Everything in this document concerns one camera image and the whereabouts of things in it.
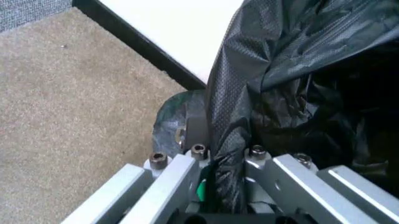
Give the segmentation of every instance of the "screw head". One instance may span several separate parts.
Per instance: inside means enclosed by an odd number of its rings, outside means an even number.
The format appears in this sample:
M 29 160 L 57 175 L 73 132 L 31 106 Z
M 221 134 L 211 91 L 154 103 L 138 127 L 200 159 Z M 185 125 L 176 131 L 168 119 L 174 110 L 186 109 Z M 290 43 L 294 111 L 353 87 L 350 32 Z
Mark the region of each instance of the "screw head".
M 151 168 L 164 169 L 168 165 L 168 156 L 162 152 L 151 153 L 149 161 Z
M 305 153 L 295 153 L 294 158 L 308 169 L 312 166 L 312 158 Z
M 253 145 L 248 152 L 249 156 L 254 157 L 257 160 L 263 160 L 266 158 L 266 150 L 261 145 Z
M 184 148 L 184 138 L 185 138 L 185 126 L 180 126 L 177 128 L 175 133 L 175 141 L 179 145 L 180 149 Z
M 195 144 L 191 147 L 191 157 L 196 160 L 206 160 L 208 158 L 208 150 L 202 144 Z

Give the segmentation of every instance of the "green object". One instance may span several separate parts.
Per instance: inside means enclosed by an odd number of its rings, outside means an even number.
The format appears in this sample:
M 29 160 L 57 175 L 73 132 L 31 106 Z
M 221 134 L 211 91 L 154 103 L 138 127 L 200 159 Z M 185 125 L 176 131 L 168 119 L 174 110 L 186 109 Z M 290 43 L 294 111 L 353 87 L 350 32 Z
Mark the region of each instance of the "green object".
M 200 201 L 205 201 L 205 184 L 206 184 L 207 180 L 204 179 L 201 181 L 201 183 L 198 185 L 197 188 L 197 195 Z

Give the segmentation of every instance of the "black plastic part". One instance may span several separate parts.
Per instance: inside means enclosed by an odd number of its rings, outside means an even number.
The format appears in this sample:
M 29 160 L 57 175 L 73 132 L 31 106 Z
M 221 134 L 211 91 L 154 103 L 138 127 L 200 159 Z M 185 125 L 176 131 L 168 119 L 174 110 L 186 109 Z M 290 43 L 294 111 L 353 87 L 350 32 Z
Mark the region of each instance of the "black plastic part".
M 162 105 L 152 132 L 154 152 L 165 152 L 170 157 L 182 153 L 180 145 L 175 140 L 176 131 L 179 127 L 187 127 L 188 118 L 205 117 L 204 93 L 204 90 L 181 92 L 169 98 Z M 191 144 L 190 142 L 193 142 L 192 144 L 202 143 L 201 139 L 189 138 L 189 143 L 186 145 Z
M 208 125 L 205 116 L 187 118 L 183 152 L 187 152 L 195 144 L 202 144 L 207 149 L 209 148 Z
M 175 213 L 168 224 L 312 224 L 307 215 Z
M 204 89 L 205 84 L 157 45 L 130 26 L 98 0 L 73 0 L 72 5 L 119 38 L 158 69 L 188 90 Z

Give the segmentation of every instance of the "black baseboard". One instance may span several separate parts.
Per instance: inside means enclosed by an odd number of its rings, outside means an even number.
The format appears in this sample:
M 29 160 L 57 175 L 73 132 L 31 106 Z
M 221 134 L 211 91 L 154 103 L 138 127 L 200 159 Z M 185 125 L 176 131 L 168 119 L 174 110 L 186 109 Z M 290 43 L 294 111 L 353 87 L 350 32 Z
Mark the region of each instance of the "black baseboard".
M 195 75 L 98 0 L 73 0 L 72 5 L 149 60 L 158 69 L 166 71 L 184 88 L 188 90 L 205 88 L 206 85 Z

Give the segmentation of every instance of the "silver metal beam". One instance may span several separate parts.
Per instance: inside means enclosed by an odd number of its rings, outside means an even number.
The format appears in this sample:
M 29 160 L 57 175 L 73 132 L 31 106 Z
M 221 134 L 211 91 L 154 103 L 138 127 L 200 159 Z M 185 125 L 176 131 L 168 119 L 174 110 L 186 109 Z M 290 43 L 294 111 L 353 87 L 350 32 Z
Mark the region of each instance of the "silver metal beam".
M 120 223 L 166 223 L 176 209 L 186 209 L 199 174 L 195 159 L 176 155 Z
M 376 223 L 288 154 L 264 166 L 246 161 L 246 173 L 285 213 L 304 210 L 319 223 Z
M 126 164 L 62 224 L 117 223 L 152 181 L 149 170 Z
M 379 223 L 399 223 L 399 200 L 346 166 L 317 175 Z

